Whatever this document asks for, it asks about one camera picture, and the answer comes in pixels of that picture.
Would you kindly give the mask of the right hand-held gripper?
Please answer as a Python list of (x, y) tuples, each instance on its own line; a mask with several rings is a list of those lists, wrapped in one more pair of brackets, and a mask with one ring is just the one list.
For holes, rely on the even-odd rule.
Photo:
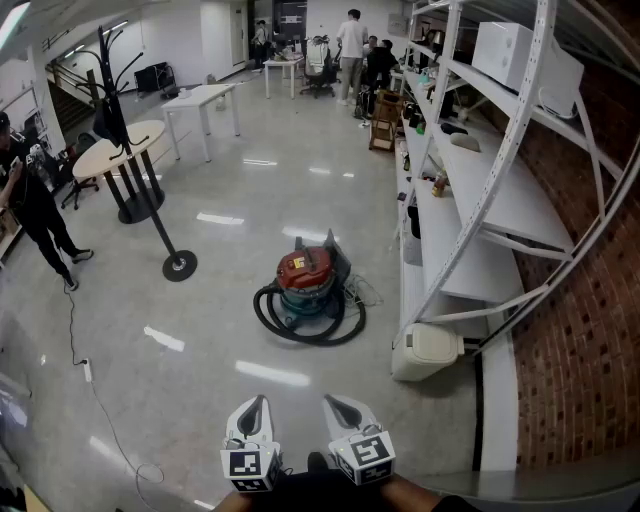
[(325, 394), (322, 408), (332, 440), (329, 451), (351, 482), (364, 486), (394, 474), (396, 454), (390, 434), (381, 432), (381, 424), (366, 404)]

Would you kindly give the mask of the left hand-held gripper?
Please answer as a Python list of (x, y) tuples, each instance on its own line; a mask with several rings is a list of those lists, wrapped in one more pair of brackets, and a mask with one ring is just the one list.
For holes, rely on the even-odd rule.
[(257, 395), (228, 418), (225, 448), (220, 451), (224, 477), (239, 493), (274, 490), (281, 469), (280, 444), (273, 440), (268, 399)]

